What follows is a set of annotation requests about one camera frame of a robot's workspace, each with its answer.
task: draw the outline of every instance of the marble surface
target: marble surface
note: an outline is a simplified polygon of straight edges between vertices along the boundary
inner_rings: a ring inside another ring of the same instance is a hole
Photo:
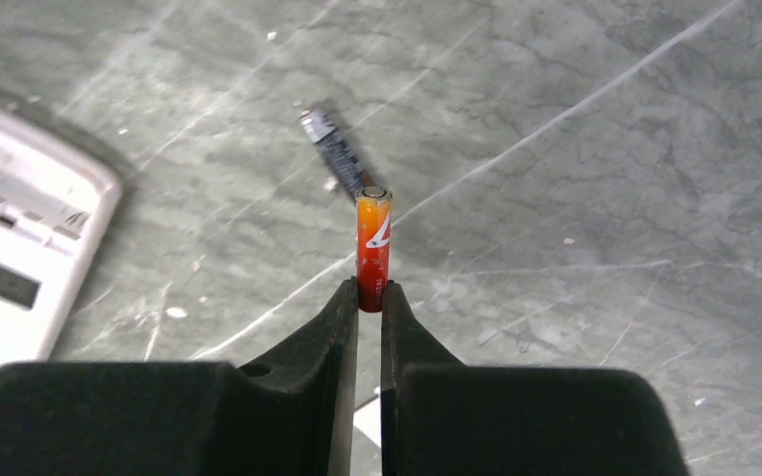
[[[454,354],[634,370],[694,474],[762,475],[762,0],[2,0],[0,24],[0,90],[128,185],[56,359],[243,363],[316,313],[353,272],[353,206],[295,123],[327,100]],[[352,466],[380,473],[360,433]]]

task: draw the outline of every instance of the orange battery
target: orange battery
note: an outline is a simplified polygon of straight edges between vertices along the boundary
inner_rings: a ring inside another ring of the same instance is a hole
[[[380,312],[390,275],[390,210],[393,194],[382,186],[357,193],[357,305]]]

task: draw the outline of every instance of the black battery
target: black battery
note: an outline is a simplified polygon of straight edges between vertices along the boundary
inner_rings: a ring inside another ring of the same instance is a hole
[[[321,108],[311,107],[302,111],[299,123],[314,143],[325,165],[353,200],[357,192],[375,184],[357,160],[354,151],[346,144],[337,126]]]

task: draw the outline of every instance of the battery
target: battery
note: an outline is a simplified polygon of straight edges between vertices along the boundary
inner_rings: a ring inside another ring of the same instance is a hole
[[[352,199],[366,186],[375,184],[322,108],[313,106],[303,110],[299,123],[314,143],[325,165],[334,173],[337,181],[349,192]]]
[[[381,311],[390,273],[390,211],[393,194],[382,186],[357,192],[357,305]]]

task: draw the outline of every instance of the white container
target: white container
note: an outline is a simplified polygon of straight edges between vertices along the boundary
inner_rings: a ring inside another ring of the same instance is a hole
[[[107,167],[0,109],[0,365],[51,354],[121,193]]]

